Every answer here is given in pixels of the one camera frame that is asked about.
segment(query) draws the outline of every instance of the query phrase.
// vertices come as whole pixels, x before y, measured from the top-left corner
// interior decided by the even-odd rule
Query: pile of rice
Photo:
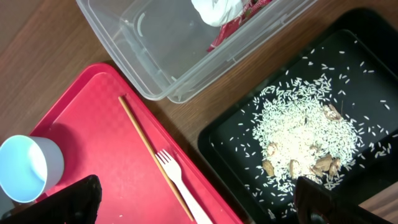
[[[270,161],[274,167],[272,182],[277,182],[278,189],[291,189],[290,181],[285,182],[289,177],[306,176],[321,184],[321,178],[311,171],[316,161],[330,154],[334,159],[340,158],[344,166],[353,160],[356,142],[360,140],[353,120],[325,116],[333,114],[327,105],[331,100],[336,101],[331,99],[331,79],[325,74],[313,83],[297,78],[291,85],[291,90],[269,86],[262,91],[261,96],[275,94],[276,97],[266,100],[261,113],[255,114],[258,125],[252,132],[263,148],[263,161]],[[270,144],[277,145],[272,155]],[[293,177],[289,172],[291,160],[298,164]]]

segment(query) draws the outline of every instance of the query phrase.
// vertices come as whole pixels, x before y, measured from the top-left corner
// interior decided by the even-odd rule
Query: cup
[[[47,138],[16,135],[0,147],[0,186],[16,202],[36,200],[58,183],[63,169],[60,148]]]

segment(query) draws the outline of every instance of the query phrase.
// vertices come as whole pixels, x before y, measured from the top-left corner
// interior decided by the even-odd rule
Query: wooden stick
[[[172,189],[175,197],[178,199],[178,201],[180,202],[181,206],[183,207],[183,209],[185,210],[185,212],[187,213],[187,215],[189,216],[189,219],[191,219],[191,222],[194,221],[193,216],[191,214],[191,211],[188,209],[187,204],[184,202],[183,198],[180,195],[180,192],[177,190],[176,186],[173,184],[173,182],[169,179],[169,177],[167,176],[167,174],[164,172],[163,167],[161,166],[161,164],[159,163],[159,161],[156,159],[155,157],[155,151],[152,148],[151,144],[149,143],[148,139],[146,138],[144,132],[142,131],[141,127],[139,126],[137,120],[135,119],[134,115],[132,114],[130,108],[128,107],[126,101],[124,100],[124,98],[122,96],[119,96],[119,101],[120,104],[122,104],[125,112],[127,113],[127,115],[129,116],[132,124],[134,125],[134,127],[136,128],[139,136],[141,137],[142,141],[144,142],[145,146],[147,147],[149,154],[152,156],[152,158],[154,159],[157,167],[159,168],[160,172],[162,173],[164,179],[166,180],[166,182],[169,184],[170,188]]]

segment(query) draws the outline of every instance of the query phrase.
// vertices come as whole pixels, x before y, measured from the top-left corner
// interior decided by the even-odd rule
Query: pink plastic tray
[[[166,149],[214,223],[241,223],[217,191],[109,65],[86,68],[32,131],[55,141],[65,159],[47,195],[90,175],[103,189],[96,223],[192,223],[119,103],[124,95],[156,150]]]

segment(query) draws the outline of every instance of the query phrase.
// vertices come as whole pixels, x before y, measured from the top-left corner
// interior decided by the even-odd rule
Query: brown wood grain
[[[15,9],[17,6],[10,6],[10,2],[8,8]],[[176,105],[168,99],[143,99],[227,201],[234,204],[197,152],[200,131],[333,21],[356,7],[374,9],[398,29],[396,0],[318,0],[188,103]],[[13,134],[28,134],[87,65],[112,63],[75,1],[34,1],[31,9],[8,14],[9,22],[0,22],[0,30],[8,30],[7,38],[0,39],[0,141]],[[3,11],[5,7],[0,7],[0,15]],[[362,206],[398,223],[398,184]]]

